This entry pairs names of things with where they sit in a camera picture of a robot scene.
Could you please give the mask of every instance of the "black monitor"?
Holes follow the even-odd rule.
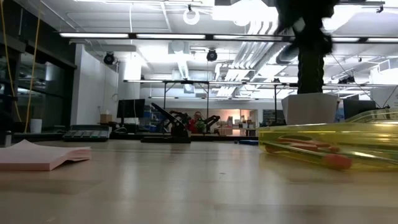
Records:
[[[119,100],[118,118],[124,124],[125,118],[143,118],[145,99],[138,100]]]
[[[344,119],[351,118],[357,114],[376,110],[376,102],[373,100],[343,100]]]

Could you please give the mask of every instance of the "keyboard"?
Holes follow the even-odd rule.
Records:
[[[63,135],[65,141],[98,142],[109,139],[109,127],[106,125],[72,125]]]

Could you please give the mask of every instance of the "yellow transparent container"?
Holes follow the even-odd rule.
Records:
[[[260,128],[259,147],[337,170],[398,170],[398,110],[368,111],[344,123]]]

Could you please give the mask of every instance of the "pink paper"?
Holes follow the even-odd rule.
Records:
[[[1,171],[50,171],[65,161],[91,159],[91,147],[40,146],[23,140],[0,148]]]

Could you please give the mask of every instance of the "white cup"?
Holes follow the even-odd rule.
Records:
[[[41,133],[42,132],[42,123],[41,119],[30,119],[30,133]]]

